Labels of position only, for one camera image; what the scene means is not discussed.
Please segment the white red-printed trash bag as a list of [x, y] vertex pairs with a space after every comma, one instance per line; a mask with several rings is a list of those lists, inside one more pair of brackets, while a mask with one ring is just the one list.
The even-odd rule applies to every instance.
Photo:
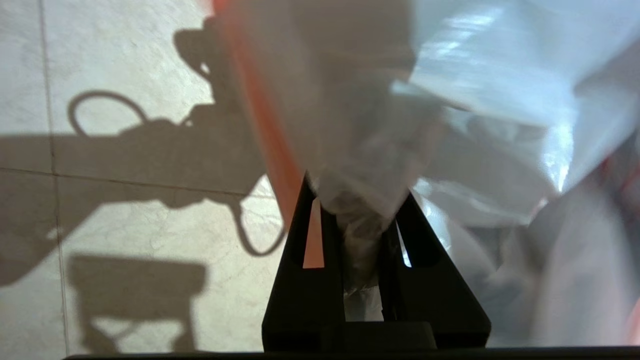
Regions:
[[307, 173], [346, 293], [417, 270], [414, 198], [490, 346], [640, 346], [640, 0], [214, 0], [276, 193]]

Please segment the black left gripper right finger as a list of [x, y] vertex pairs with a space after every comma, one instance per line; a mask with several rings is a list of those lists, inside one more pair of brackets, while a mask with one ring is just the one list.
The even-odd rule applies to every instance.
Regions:
[[484, 348], [492, 329], [412, 194], [382, 233], [382, 316], [428, 323], [439, 349]]

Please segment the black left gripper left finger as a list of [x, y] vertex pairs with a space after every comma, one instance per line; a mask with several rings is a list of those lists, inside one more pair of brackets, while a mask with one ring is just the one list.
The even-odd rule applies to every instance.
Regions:
[[327, 210], [320, 210], [324, 266], [303, 267], [316, 198], [305, 177], [263, 315], [266, 352], [339, 352], [344, 348], [343, 237], [336, 217]]

